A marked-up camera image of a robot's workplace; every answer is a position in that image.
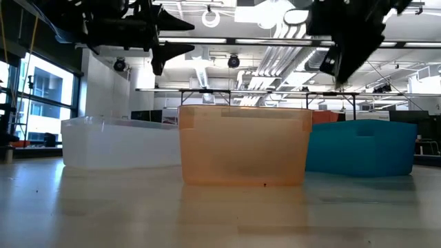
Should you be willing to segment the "large window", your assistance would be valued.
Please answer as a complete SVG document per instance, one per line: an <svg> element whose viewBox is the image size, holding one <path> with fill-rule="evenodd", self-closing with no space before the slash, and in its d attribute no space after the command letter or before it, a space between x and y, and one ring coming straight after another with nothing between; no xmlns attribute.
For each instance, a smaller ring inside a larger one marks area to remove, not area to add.
<svg viewBox="0 0 441 248"><path fill-rule="evenodd" d="M79 77L38 56L12 65L0 60L0 103L11 103L9 131L19 137L9 148L45 147L46 132L62 144L61 122L77 115Z"/></svg>

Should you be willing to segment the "black folding table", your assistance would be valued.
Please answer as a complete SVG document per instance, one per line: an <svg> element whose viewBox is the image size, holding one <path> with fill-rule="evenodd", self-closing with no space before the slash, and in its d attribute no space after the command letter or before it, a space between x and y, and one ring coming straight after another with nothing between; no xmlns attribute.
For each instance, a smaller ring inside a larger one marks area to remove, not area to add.
<svg viewBox="0 0 441 248"><path fill-rule="evenodd" d="M186 98L184 98L184 93L186 93L186 92L190 92L188 97L190 97L193 93L199 93L199 94L218 93L225 100L225 102L228 105L231 105L231 103L232 103L232 91L231 90L201 88L201 89L178 89L178 91L181 93L181 105L186 101Z"/></svg>
<svg viewBox="0 0 441 248"><path fill-rule="evenodd" d="M353 106L353 120L356 120L356 97L358 92L305 92L306 108L317 96L341 96Z"/></svg>

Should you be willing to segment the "teal plastic bin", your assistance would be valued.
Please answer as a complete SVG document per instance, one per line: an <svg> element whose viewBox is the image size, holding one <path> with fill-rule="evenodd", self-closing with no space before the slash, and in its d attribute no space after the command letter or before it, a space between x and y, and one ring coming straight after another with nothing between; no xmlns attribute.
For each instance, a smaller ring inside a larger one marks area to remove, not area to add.
<svg viewBox="0 0 441 248"><path fill-rule="evenodd" d="M357 177L411 173L415 124L355 120L313 125L306 170Z"/></svg>

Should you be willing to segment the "orange box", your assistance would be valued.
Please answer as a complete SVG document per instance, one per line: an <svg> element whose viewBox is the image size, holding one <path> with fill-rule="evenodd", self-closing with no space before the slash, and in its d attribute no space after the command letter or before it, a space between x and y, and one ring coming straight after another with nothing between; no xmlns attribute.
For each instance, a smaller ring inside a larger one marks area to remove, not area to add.
<svg viewBox="0 0 441 248"><path fill-rule="evenodd" d="M312 113L312 123L321 124L321 123L333 123L338 121L339 114L332 111L313 111Z"/></svg>

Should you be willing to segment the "black monitor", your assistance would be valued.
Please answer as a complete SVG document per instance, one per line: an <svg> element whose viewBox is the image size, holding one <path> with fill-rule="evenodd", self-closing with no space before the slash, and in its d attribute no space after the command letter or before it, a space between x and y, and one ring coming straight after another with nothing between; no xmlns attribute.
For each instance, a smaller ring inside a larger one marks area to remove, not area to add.
<svg viewBox="0 0 441 248"><path fill-rule="evenodd" d="M162 110L142 110L142 111L132 111L132 120L138 121L150 121L155 123L161 123L163 118Z"/></svg>

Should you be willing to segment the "long tan tape strip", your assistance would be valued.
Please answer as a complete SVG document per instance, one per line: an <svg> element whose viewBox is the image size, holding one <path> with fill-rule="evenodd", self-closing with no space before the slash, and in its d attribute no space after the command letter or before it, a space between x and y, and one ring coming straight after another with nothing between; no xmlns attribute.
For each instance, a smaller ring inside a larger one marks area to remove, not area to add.
<svg viewBox="0 0 441 248"><path fill-rule="evenodd" d="M222 117L232 118L277 118L292 119L297 117L297 113L291 110L278 108L246 108L246 107L229 107L220 111Z"/></svg>

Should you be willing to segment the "long ceiling light bar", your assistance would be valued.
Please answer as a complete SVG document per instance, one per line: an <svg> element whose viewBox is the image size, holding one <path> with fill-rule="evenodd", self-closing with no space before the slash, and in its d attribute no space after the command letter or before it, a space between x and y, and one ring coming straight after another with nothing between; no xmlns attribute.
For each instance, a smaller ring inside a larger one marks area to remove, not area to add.
<svg viewBox="0 0 441 248"><path fill-rule="evenodd" d="M160 43L184 43L191 45L250 45L250 46L296 46L331 47L333 41L324 39L274 39L274 38L213 38L213 37L160 37ZM422 41L383 41L379 48L384 49L441 49L441 42Z"/></svg>

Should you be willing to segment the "clear plastic bin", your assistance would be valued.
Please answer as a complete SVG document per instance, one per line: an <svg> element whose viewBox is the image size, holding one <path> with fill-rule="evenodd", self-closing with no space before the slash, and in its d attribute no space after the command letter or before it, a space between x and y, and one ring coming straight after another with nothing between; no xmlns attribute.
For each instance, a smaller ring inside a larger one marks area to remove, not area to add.
<svg viewBox="0 0 441 248"><path fill-rule="evenodd" d="M81 169L152 168L181 164L178 127L84 116L61 122L63 162Z"/></svg>

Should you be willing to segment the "black cabinet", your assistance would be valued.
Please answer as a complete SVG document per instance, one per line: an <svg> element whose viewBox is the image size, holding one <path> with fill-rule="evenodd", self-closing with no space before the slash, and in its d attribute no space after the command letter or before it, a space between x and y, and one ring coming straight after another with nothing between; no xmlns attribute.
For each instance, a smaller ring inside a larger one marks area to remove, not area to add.
<svg viewBox="0 0 441 248"><path fill-rule="evenodd" d="M428 111L391 110L389 120L417 125L418 135L441 143L441 115L430 115Z"/></svg>

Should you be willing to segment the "orange plastic bin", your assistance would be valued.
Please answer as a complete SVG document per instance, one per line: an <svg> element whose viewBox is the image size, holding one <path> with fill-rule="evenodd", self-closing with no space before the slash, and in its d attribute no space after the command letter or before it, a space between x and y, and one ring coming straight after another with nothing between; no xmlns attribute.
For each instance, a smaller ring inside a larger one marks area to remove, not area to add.
<svg viewBox="0 0 441 248"><path fill-rule="evenodd" d="M297 117L222 117L221 110L229 107L240 106L179 107L184 182L188 185L258 187L301 185L305 176L313 112L279 108L295 111Z"/></svg>

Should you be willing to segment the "white box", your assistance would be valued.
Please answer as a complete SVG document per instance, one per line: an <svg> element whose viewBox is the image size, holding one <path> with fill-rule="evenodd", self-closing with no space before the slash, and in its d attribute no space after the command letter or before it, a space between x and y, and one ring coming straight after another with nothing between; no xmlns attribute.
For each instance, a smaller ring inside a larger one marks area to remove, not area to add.
<svg viewBox="0 0 441 248"><path fill-rule="evenodd" d="M352 121L353 112L346 112L344 114L346 121ZM379 120L390 121L389 112L356 112L355 120Z"/></svg>

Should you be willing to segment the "small black bin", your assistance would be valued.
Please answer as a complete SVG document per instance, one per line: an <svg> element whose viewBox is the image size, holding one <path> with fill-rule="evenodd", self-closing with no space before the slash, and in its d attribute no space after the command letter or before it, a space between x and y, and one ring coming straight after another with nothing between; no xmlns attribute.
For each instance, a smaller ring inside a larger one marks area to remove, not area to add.
<svg viewBox="0 0 441 248"><path fill-rule="evenodd" d="M46 132L43 137L43 144L45 147L56 147L58 136L56 134L51 134Z"/></svg>

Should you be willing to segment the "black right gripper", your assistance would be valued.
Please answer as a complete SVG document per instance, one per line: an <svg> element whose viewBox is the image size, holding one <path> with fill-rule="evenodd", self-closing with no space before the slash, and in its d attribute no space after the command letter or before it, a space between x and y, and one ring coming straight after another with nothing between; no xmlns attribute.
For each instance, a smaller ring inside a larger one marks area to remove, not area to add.
<svg viewBox="0 0 441 248"><path fill-rule="evenodd" d="M313 0L306 20L309 36L330 36L336 42L336 85L349 77L384 41L384 17L402 13L413 0Z"/></svg>

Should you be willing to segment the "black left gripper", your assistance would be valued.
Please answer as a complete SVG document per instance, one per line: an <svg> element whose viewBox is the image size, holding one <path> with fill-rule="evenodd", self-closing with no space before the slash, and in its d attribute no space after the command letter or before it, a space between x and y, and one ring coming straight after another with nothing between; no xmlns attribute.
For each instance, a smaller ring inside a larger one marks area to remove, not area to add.
<svg viewBox="0 0 441 248"><path fill-rule="evenodd" d="M152 0L87 0L85 5L87 44L123 48L153 48L153 60L166 62L194 50L193 45L165 42L158 45L159 29L188 31L195 26L176 18Z"/></svg>

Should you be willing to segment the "silver air duct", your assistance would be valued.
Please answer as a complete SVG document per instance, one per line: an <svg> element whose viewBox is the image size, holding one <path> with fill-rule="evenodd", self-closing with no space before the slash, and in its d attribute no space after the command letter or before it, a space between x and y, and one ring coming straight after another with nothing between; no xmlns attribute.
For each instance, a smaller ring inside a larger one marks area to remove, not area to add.
<svg viewBox="0 0 441 248"><path fill-rule="evenodd" d="M306 62L301 67L305 71L313 72L319 71L320 66L326 56L327 51L321 51L315 49L311 52L311 54L307 57Z"/></svg>

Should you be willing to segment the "black equipment rack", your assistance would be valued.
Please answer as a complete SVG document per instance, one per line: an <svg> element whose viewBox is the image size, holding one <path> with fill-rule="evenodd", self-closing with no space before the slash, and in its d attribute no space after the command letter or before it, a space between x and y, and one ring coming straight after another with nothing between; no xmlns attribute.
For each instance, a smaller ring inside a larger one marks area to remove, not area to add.
<svg viewBox="0 0 441 248"><path fill-rule="evenodd" d="M11 103L0 103L0 110L4 111L3 114L0 114L0 147L6 147L11 142L19 141L19 137L11 134L8 129L11 112L16 109L12 107Z"/></svg>

